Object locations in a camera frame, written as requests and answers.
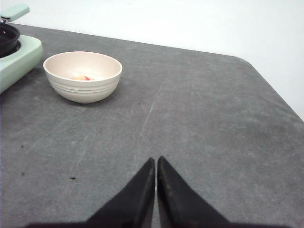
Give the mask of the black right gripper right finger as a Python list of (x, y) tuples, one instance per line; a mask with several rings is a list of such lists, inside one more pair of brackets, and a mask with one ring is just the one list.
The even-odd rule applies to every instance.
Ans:
[(230, 223), (163, 156), (157, 163), (157, 193), (162, 228), (203, 228)]

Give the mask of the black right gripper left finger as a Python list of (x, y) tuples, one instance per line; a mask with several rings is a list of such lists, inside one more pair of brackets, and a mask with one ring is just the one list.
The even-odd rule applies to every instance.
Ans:
[(126, 186), (87, 222), (99, 228), (150, 228), (155, 199), (155, 163), (149, 158)]

